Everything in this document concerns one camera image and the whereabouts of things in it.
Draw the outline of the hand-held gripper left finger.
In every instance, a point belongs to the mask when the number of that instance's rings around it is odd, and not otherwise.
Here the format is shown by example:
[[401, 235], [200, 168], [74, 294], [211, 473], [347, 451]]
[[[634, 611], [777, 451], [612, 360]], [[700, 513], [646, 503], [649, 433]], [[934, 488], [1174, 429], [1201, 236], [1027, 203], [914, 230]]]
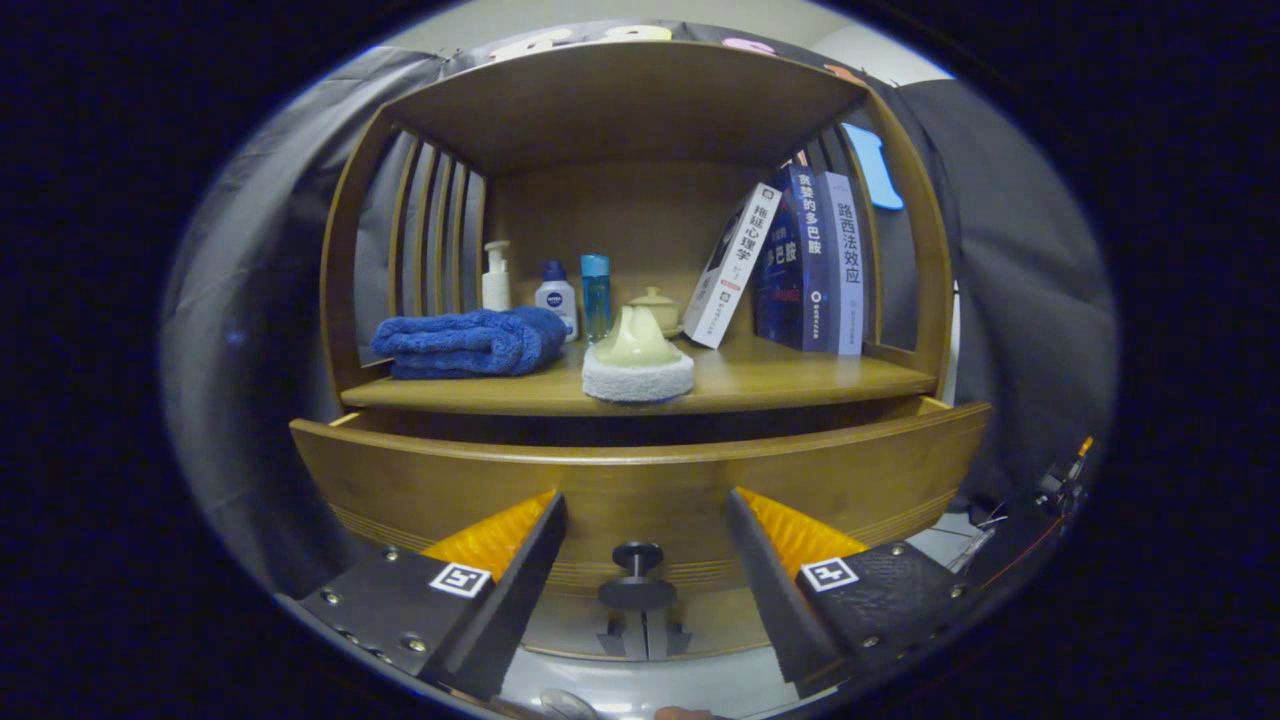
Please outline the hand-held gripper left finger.
[[298, 602], [298, 618], [419, 682], [489, 701], [566, 536], [550, 491], [470, 527], [433, 553], [387, 546]]

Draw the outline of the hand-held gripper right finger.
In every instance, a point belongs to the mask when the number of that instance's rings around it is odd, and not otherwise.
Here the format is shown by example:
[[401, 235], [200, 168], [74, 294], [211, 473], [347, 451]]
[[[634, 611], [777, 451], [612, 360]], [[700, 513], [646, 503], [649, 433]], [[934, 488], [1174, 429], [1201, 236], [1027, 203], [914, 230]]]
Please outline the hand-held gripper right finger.
[[801, 697], [887, 678], [955, 635], [977, 601], [965, 577], [906, 542], [815, 543], [826, 525], [733, 488], [726, 521], [780, 670]]

